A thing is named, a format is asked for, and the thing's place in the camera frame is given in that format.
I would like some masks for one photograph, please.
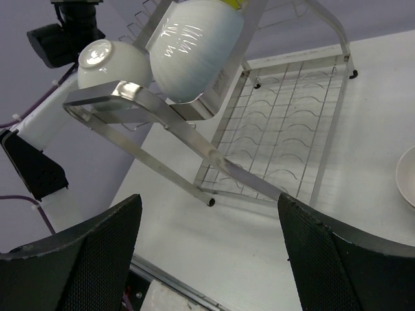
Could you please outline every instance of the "white plate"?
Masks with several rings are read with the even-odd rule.
[[[406,151],[397,163],[396,184],[402,196],[415,207],[415,146]]]

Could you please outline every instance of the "dish rack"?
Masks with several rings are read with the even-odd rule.
[[[146,0],[121,41],[145,45],[172,0]],[[203,95],[187,104],[168,104],[155,84],[149,89],[116,81],[72,92],[64,109],[81,123],[132,154],[157,173],[212,206],[211,194],[272,203],[281,192],[314,205],[326,167],[328,151],[349,78],[357,71],[341,23],[317,0],[245,1],[243,33],[222,71]],[[263,14],[290,8],[292,16],[263,23]],[[341,52],[318,54],[252,69],[245,60],[255,32],[301,19],[313,11],[336,32]],[[236,86],[233,77],[243,71]],[[192,121],[210,119],[232,92],[212,142],[201,136]],[[98,112],[98,102],[127,102],[132,109]],[[139,124],[130,128],[127,124]],[[204,162],[190,183],[146,153],[111,124],[130,131],[141,124],[160,123]]]

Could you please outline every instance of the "wire grid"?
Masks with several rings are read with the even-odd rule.
[[[263,85],[247,80],[221,139],[230,161],[309,203],[346,64],[341,56],[263,68]],[[203,190],[270,200],[207,166]]]

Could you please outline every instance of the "bowl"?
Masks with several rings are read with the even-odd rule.
[[[120,41],[97,40],[80,53],[78,87],[84,89],[99,84],[124,80],[143,87],[152,81],[150,61],[139,49]],[[126,104],[96,104],[98,111],[128,109]]]
[[[415,146],[406,151],[397,163],[396,184],[402,196],[415,207]]]
[[[160,89],[173,102],[197,99],[220,73],[244,25],[219,0],[172,3],[147,44]]]

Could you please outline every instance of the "black rubber foot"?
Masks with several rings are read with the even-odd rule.
[[[353,70],[353,74],[349,77],[350,79],[356,79],[359,75],[359,72],[355,69]]]
[[[216,203],[216,200],[215,199],[211,199],[209,201],[209,204],[207,206],[212,207],[212,206],[214,206],[215,203]]]

